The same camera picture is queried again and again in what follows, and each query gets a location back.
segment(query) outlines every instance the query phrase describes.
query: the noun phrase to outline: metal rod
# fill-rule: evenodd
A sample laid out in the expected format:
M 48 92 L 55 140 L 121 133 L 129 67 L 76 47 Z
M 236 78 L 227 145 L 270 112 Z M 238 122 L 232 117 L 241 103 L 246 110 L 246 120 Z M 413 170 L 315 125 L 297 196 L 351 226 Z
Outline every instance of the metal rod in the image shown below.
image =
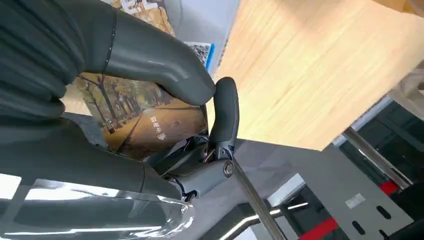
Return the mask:
M 275 219 L 271 216 L 270 210 L 262 201 L 258 192 L 253 187 L 252 183 L 246 176 L 245 172 L 242 170 L 240 165 L 236 162 L 235 159 L 232 160 L 234 164 L 234 176 L 237 178 L 238 182 L 241 185 L 241 189 L 247 196 L 247 199 L 255 211 L 255 213 L 259 216 L 260 222 L 263 224 L 265 229 L 268 231 L 269 235 L 274 240 L 286 240 L 286 236 L 284 235 L 281 228 L 278 226 Z
M 349 127 L 344 131 L 343 136 L 357 149 L 360 150 L 365 157 L 377 166 L 380 171 L 385 173 L 393 182 L 401 189 L 406 189 L 413 182 L 401 173 L 391 162 L 385 159 L 377 150 L 374 149 L 365 139 L 359 135 L 353 128 Z

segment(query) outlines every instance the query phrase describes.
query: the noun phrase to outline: wooden surface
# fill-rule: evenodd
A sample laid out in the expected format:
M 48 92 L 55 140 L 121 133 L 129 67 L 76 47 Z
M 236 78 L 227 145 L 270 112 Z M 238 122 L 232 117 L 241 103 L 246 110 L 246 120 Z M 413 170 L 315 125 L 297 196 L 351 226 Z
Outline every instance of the wooden surface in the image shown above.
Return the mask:
M 237 83 L 239 138 L 322 150 L 423 59 L 423 31 L 371 0 L 241 0 L 214 78 Z

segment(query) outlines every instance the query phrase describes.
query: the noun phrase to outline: transparent plastic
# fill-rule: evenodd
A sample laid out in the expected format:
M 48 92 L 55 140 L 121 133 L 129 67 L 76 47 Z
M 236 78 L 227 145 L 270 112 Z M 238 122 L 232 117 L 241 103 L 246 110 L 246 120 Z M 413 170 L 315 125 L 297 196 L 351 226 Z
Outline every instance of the transparent plastic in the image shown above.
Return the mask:
M 19 186 L 20 194 L 25 187 Z M 192 205 L 158 195 L 44 179 L 26 191 L 22 200 L 1 199 L 8 201 L 3 213 L 18 208 L 8 223 L 2 222 L 4 239 L 168 239 L 194 219 Z

